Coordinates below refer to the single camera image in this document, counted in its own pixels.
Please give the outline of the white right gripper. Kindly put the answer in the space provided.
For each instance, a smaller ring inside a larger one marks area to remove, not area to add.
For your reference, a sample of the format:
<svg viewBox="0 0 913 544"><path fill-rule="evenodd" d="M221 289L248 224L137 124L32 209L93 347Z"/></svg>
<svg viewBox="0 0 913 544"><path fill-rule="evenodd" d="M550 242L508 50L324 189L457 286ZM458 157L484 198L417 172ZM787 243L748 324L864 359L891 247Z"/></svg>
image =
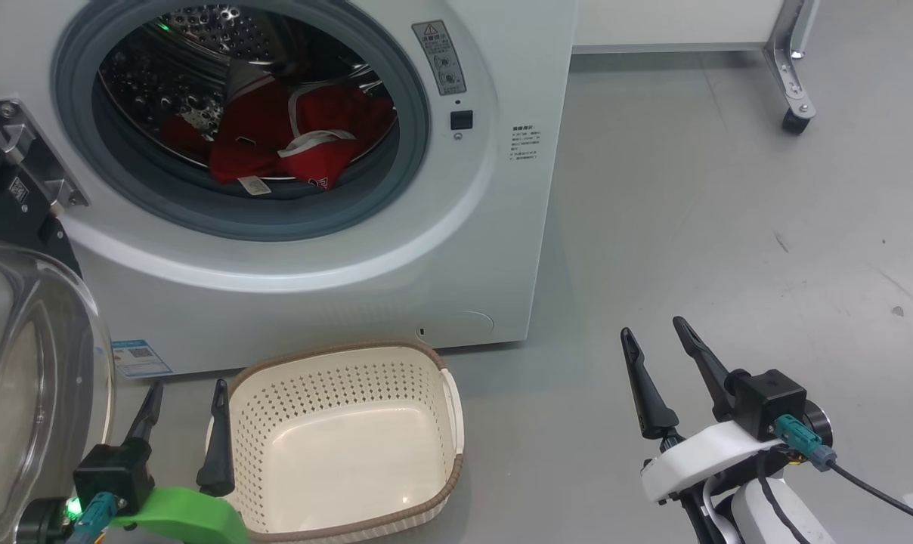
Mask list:
<svg viewBox="0 0 913 544"><path fill-rule="evenodd" d="M713 417L720 423L668 448L641 469L643 491L648 502L653 503L668 499L671 493L684 491L781 443L778 438L757 440L736 422L726 422L732 420L735 407L733 393L726 388L729 372L684 317L672 318L672 326L686 354L698 366L713 402ZM671 436L676 433L678 417L661 398L645 368L644 351L629 327L621 330L621 347L641 437L663 440Z"/></svg>

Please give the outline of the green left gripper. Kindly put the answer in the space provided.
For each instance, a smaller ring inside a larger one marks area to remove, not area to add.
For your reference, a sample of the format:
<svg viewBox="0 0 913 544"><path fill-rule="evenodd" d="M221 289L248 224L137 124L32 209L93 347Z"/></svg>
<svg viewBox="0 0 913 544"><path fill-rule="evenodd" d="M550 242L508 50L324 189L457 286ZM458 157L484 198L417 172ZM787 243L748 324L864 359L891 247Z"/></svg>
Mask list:
<svg viewBox="0 0 913 544"><path fill-rule="evenodd" d="M128 442L150 442L162 412L163 392L162 382L149 387L128 430ZM200 492L156 487L138 513L115 517L114 527L133 524L136 529L183 543L249 543L242 517L222 499L235 489L229 395L224 379L215 383L210 411L206 454L197 472Z"/></svg>

